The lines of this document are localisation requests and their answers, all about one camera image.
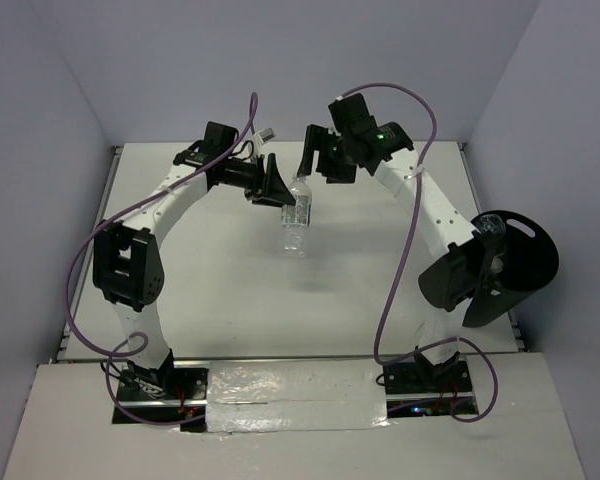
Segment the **labelled bottle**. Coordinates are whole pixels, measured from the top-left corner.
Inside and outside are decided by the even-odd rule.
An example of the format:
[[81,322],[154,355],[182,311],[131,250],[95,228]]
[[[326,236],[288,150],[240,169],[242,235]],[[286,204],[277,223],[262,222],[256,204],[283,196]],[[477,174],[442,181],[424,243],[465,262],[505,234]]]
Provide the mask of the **labelled bottle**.
[[281,210],[280,250],[284,255],[304,258],[307,254],[313,194],[305,176],[294,176],[288,186],[295,204]]

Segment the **clear bottle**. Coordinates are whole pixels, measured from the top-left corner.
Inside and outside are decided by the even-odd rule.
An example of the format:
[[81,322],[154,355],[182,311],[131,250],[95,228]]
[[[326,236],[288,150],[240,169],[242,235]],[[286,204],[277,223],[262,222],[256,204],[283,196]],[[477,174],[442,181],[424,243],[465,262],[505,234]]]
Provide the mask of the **clear bottle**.
[[486,275],[496,276],[504,268],[502,256],[506,251],[505,222],[497,214],[485,213],[477,218],[476,227],[481,234],[481,241],[485,248],[483,270]]

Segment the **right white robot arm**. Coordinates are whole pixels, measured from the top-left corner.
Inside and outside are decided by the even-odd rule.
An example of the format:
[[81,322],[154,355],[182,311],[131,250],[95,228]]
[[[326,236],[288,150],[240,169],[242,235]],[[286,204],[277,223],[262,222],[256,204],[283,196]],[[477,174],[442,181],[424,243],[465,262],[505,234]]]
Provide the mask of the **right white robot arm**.
[[439,317],[424,322],[411,352],[396,362],[414,360],[414,376],[424,390],[445,384],[458,356],[463,320],[456,313],[473,294],[483,270],[486,248],[476,226],[451,203],[425,168],[425,158],[437,134],[432,132],[417,149],[396,122],[380,125],[370,113],[361,88],[354,88],[328,107],[332,124],[311,124],[305,134],[297,174],[314,172],[332,184],[352,184],[359,170],[385,187],[410,214],[407,239],[376,329],[373,355],[380,355],[382,335],[415,239],[427,246],[433,260],[418,276],[418,288]]

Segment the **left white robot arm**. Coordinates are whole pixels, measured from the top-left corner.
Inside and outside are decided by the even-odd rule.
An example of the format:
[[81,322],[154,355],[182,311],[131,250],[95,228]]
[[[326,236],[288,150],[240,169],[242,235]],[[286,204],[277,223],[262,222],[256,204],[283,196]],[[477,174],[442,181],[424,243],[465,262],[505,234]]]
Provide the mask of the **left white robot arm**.
[[261,151],[274,138],[273,130],[260,130],[245,141],[247,157],[232,154],[221,160],[237,136],[233,127],[208,123],[203,138],[175,156],[168,175],[153,192],[156,201],[105,227],[94,240],[93,283],[112,304],[131,353],[121,377],[152,398],[173,396],[181,385],[157,308],[165,285],[160,247],[169,231],[217,185],[241,189],[255,205],[295,203],[275,155]]

